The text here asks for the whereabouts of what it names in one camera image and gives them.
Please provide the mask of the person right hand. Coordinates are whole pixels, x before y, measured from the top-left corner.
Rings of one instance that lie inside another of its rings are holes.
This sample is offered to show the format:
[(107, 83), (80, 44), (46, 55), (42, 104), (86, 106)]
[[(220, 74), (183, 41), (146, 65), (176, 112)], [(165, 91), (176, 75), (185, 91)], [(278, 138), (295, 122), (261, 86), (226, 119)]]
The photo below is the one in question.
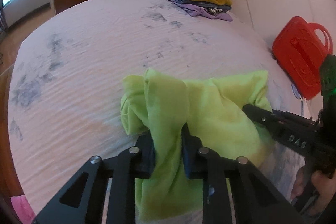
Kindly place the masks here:
[[(293, 184), (290, 198), (294, 198), (302, 195), (304, 190), (304, 174), (305, 167), (301, 167), (297, 174), (296, 179)], [(314, 188), (317, 190), (319, 196), (315, 203), (309, 208), (308, 215), (315, 217), (319, 213), (322, 213), (328, 206), (329, 202), (335, 194), (336, 182), (335, 182), (335, 172), (333, 176), (329, 178), (328, 175), (323, 174), (321, 171), (317, 170), (311, 175), (311, 182)]]

